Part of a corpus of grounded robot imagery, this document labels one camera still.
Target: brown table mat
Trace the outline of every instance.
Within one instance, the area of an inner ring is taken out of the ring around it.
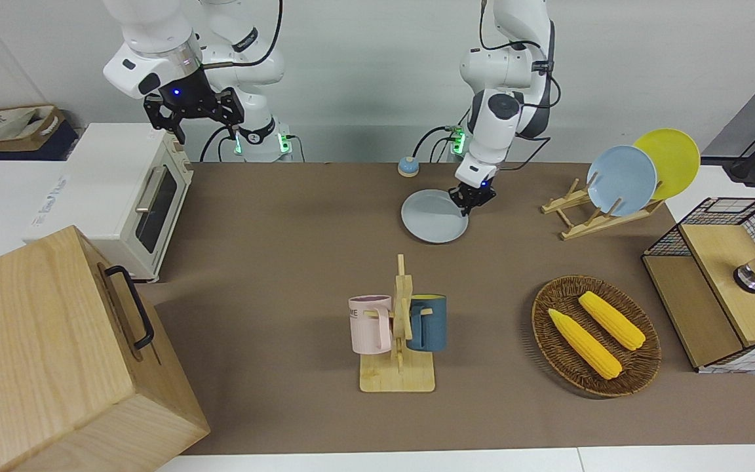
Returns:
[[[438,246],[408,235],[399,209],[454,185],[453,165],[414,179],[390,164],[195,170],[162,282],[141,286],[212,426],[187,454],[755,443],[755,376],[692,371],[639,259],[673,224],[668,211],[567,242],[560,219],[540,213],[585,165],[498,174],[499,196]],[[398,253],[417,293],[448,296],[431,394],[357,387],[347,299],[392,293]],[[568,274],[608,281],[650,314],[663,348],[650,387],[590,400],[547,373],[530,308]]]

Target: blue mug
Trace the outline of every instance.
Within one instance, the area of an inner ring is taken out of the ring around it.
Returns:
[[[407,347],[414,351],[437,352],[447,346],[447,297],[413,295],[410,302],[413,338]]]

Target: oven handle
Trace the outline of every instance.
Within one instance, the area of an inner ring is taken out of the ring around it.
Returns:
[[[155,167],[150,170],[150,176],[147,177],[147,186],[144,188],[142,197],[136,204],[137,213],[150,213],[153,204],[156,203],[156,196],[159,194],[159,188],[165,180],[165,174],[168,173],[168,167]]]
[[[120,265],[115,265],[113,267],[105,269],[104,274],[106,274],[107,277],[116,274],[124,275],[124,281],[126,281],[126,286],[130,289],[132,301],[136,303],[136,309],[138,309],[138,314],[142,317],[142,325],[144,325],[144,337],[141,338],[141,340],[135,341],[132,346],[137,350],[142,350],[143,347],[147,346],[153,341],[153,325],[150,323],[150,318],[147,317],[147,310],[144,309],[144,304],[142,303],[142,299],[138,296],[136,287],[134,286],[134,284],[132,284],[132,277],[130,276],[130,273]]]

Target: oven window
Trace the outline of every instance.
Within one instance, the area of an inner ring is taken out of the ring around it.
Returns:
[[[165,172],[165,178],[162,180],[162,186],[156,193],[156,201],[150,212],[144,213],[138,218],[138,227],[136,227],[136,238],[142,242],[144,248],[153,254],[156,249],[156,242],[159,240],[159,234],[162,233],[162,227],[165,226],[165,220],[168,218],[171,201],[176,195],[176,180],[171,175],[170,170]]]

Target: corn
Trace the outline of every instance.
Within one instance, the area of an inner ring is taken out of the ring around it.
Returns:
[[[590,313],[591,317],[602,325],[619,343],[633,351],[642,347],[645,334],[610,303],[589,290],[579,297],[579,304]]]
[[[552,308],[549,308],[549,317],[551,317],[552,323],[555,324],[558,332],[567,340],[567,343],[603,379],[614,379],[623,371],[623,365],[620,364],[617,358],[608,352],[605,346],[602,346],[599,341],[596,341],[596,338],[593,338],[590,332],[581,328],[581,325],[576,320]]]

